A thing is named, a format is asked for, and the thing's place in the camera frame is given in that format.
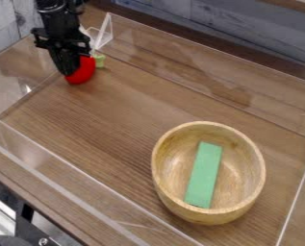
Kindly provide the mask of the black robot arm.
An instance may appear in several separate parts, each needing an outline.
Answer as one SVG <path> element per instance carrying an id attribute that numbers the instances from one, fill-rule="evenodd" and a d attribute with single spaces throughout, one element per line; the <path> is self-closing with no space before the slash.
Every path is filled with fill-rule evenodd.
<path id="1" fill-rule="evenodd" d="M 80 57 L 89 55 L 89 37 L 80 31 L 79 16 L 88 0 L 36 0 L 43 26 L 31 29 L 35 46 L 45 49 L 57 71 L 72 75 Z"/>

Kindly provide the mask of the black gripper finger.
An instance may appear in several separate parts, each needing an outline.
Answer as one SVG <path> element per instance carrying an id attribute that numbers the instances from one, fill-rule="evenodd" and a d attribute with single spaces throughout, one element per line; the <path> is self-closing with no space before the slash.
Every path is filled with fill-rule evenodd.
<path id="1" fill-rule="evenodd" d="M 68 76 L 79 69 L 80 51 L 76 48 L 52 49 L 51 59 L 57 71 Z"/>

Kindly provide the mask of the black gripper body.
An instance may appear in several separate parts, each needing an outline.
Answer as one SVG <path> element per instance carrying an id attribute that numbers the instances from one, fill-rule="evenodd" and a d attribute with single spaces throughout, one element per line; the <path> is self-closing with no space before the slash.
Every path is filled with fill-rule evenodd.
<path id="1" fill-rule="evenodd" d="M 52 52 L 64 49 L 87 56 L 89 37 L 80 31 L 79 14 L 69 9 L 37 10 L 37 13 L 43 26 L 31 29 L 35 45 Z"/>

